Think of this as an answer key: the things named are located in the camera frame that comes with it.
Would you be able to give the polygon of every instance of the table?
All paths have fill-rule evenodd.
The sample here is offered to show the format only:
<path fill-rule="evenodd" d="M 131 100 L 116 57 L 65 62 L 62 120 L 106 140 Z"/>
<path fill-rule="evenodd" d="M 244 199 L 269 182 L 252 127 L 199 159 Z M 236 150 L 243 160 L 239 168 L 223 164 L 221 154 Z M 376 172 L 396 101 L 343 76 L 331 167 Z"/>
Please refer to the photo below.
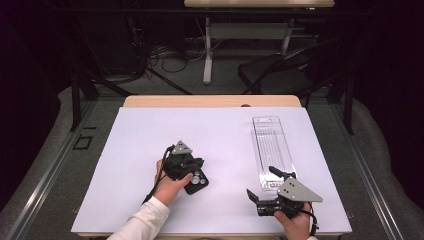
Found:
<path fill-rule="evenodd" d="M 252 107 L 240 107 L 246 104 Z M 324 198 L 314 205 L 317 234 L 351 232 L 306 110 L 295 96 L 269 95 L 128 97 L 71 231 L 105 236 L 121 227 L 150 191 L 156 161 L 181 137 L 194 157 L 205 159 L 210 184 L 193 195 L 180 191 L 159 238 L 282 235 L 273 217 L 257 216 L 246 194 L 249 188 L 275 198 L 275 192 L 260 189 L 250 147 L 252 112 L 282 119 L 299 181 Z"/>
<path fill-rule="evenodd" d="M 322 8 L 333 7 L 333 0 L 185 0 L 192 8 Z M 218 39 L 283 39 L 281 54 L 286 54 L 292 33 L 293 19 L 287 23 L 211 23 L 206 17 L 206 60 L 203 83 L 212 79 L 211 38 Z"/>

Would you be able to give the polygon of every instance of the human hand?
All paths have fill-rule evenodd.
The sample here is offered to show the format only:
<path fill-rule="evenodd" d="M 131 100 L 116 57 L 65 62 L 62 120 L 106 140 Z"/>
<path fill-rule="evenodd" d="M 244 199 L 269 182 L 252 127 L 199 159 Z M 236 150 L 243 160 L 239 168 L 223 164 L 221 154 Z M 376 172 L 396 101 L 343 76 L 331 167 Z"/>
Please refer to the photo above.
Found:
<path fill-rule="evenodd" d="M 156 191 L 153 193 L 153 196 L 166 206 L 169 206 L 169 204 L 174 201 L 180 189 L 191 181 L 191 179 L 193 178 L 193 174 L 189 173 L 183 179 L 174 181 L 170 177 L 166 176 L 166 173 L 164 171 L 162 171 L 161 176 L 158 176 L 161 166 L 162 160 L 159 160 L 156 163 L 157 172 L 155 175 L 155 182 L 158 177 L 163 177 L 163 179 L 159 182 Z"/>
<path fill-rule="evenodd" d="M 304 203 L 302 210 L 310 212 L 311 205 L 309 203 Z M 309 215 L 299 213 L 292 219 L 289 219 L 282 211 L 276 211 L 274 217 L 283 225 L 288 240 L 306 240 L 310 237 Z"/>

